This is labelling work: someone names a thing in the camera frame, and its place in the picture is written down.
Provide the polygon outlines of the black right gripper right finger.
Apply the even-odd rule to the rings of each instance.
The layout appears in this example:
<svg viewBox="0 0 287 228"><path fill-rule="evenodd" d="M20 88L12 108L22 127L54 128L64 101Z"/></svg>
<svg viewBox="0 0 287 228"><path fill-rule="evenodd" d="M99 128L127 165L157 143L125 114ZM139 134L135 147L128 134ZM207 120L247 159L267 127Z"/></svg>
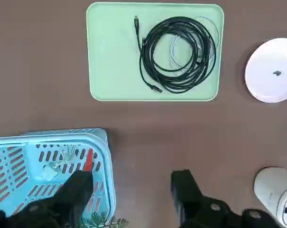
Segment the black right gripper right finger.
<svg viewBox="0 0 287 228"><path fill-rule="evenodd" d="M245 209L239 215L224 201L203 195L189 170L171 174L171 193L182 228L284 228L286 171L260 170L253 189L267 211Z"/></svg>

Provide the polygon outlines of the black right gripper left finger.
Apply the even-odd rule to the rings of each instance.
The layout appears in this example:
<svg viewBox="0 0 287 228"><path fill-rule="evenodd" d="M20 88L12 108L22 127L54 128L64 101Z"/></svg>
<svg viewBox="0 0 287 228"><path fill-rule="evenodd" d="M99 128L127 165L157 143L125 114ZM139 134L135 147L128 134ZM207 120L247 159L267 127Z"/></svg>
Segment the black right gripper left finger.
<svg viewBox="0 0 287 228"><path fill-rule="evenodd" d="M10 217L0 210L0 228L76 228L92 193L92 172L75 171L54 196Z"/></svg>

